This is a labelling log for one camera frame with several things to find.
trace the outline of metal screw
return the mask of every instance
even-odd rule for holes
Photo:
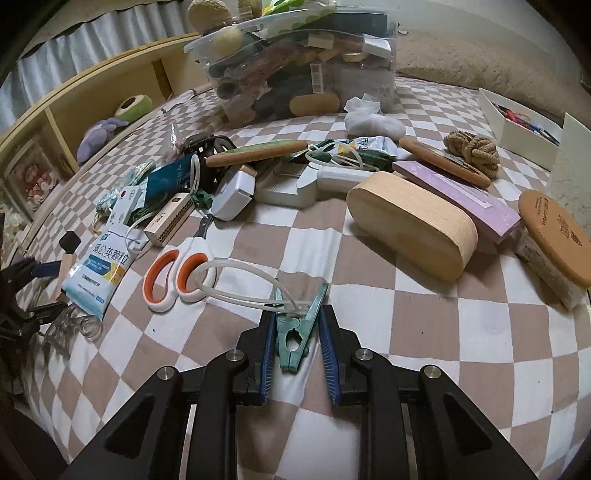
[[[355,356],[365,362],[371,360],[374,357],[374,353],[369,348],[360,348],[355,352]]]
[[[226,358],[231,362],[239,362],[244,358],[244,352],[242,350],[239,350],[238,348],[228,350],[226,352]]]
[[[427,365],[423,372],[429,378],[439,378],[441,376],[441,370],[439,370],[439,367],[436,367],[435,365]]]
[[[160,380],[170,380],[174,377],[174,368],[173,367],[162,367],[158,370],[158,378]]]

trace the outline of gray curtain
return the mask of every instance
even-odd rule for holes
[[[125,50],[192,31],[182,1],[113,11],[46,41],[21,58],[0,87],[0,134],[54,88]]]

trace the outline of checkered tablecloth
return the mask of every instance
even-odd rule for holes
[[[392,116],[407,135],[443,148],[454,129],[491,134],[477,92],[420,80],[397,79],[400,100]],[[71,229],[93,239],[94,202],[130,166],[158,157],[167,125],[181,132],[231,135],[237,145],[279,138],[313,142],[346,135],[344,114],[296,118],[224,131],[212,92],[196,96],[150,121],[114,148],[72,187],[31,246],[38,260],[60,255],[57,240]],[[548,173],[499,149],[501,170],[489,191],[512,207],[525,189],[543,190]],[[175,235],[179,244],[197,230],[194,213]],[[515,257],[514,238],[495,246],[481,239],[455,284],[421,273],[402,256],[360,231],[343,199],[305,210],[251,203],[232,222],[215,221],[207,241],[217,257],[255,264],[300,299],[311,299],[322,280],[342,327],[361,344],[402,367],[441,366],[491,419],[542,479],[556,479],[591,427],[591,326],[587,306],[566,312],[539,279]],[[118,287],[95,343],[78,335],[72,357],[37,343],[27,362],[25,389],[31,408],[72,460],[152,373],[206,365],[233,348],[254,327],[257,310],[214,299],[165,314],[144,304],[142,276],[158,255],[136,261]],[[271,285],[224,268],[217,287],[267,297]],[[23,300],[30,292],[25,291]],[[267,406],[241,410],[238,452],[242,478],[288,480],[357,477],[359,417],[329,404],[316,336],[297,375],[274,372]]]

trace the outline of box of pens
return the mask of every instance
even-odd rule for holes
[[[232,127],[328,115],[368,93],[394,108],[392,15],[318,2],[227,25],[185,47],[207,70]]]
[[[552,170],[562,129],[540,113],[485,89],[478,104],[499,146]]]

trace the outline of beige cushion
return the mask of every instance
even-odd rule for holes
[[[591,95],[547,66],[498,46],[413,31],[398,36],[398,74],[471,89],[485,88],[562,125],[565,112],[591,128]]]

